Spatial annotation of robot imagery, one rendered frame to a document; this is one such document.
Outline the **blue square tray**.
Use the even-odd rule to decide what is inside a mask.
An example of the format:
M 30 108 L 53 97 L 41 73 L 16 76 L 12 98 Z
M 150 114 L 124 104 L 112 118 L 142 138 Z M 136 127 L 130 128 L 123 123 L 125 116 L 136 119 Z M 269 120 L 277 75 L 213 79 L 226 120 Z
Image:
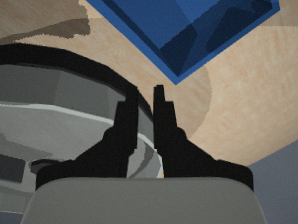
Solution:
M 279 0 L 86 0 L 175 85 L 280 11 Z

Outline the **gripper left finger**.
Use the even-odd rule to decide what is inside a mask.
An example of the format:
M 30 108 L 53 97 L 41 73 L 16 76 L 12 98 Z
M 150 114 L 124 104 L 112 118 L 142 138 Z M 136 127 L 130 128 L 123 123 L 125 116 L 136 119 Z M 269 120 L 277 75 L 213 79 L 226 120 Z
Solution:
M 42 167 L 36 175 L 35 191 L 47 182 L 67 177 L 127 177 L 129 157 L 137 149 L 138 119 L 138 88 L 127 85 L 125 101 L 117 102 L 113 127 L 104 132 L 102 140 L 75 160 Z

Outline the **grey round turning table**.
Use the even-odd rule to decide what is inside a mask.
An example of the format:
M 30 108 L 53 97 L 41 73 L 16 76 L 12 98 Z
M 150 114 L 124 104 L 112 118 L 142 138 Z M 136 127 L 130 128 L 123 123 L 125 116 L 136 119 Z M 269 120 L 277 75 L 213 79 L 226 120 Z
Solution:
M 110 67 L 69 50 L 0 45 L 0 211 L 24 214 L 40 168 L 75 160 L 101 141 L 127 85 Z M 139 90 L 138 107 L 127 178 L 159 178 L 153 114 Z

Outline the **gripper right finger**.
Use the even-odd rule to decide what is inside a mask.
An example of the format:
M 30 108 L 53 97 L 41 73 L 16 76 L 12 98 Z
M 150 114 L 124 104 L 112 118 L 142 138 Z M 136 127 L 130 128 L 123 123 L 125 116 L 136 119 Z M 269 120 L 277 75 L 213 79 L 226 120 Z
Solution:
M 154 149 L 162 157 L 164 178 L 229 178 L 254 192 L 253 173 L 248 167 L 215 160 L 187 139 L 185 131 L 177 127 L 174 102 L 165 101 L 164 85 L 154 86 L 153 132 Z

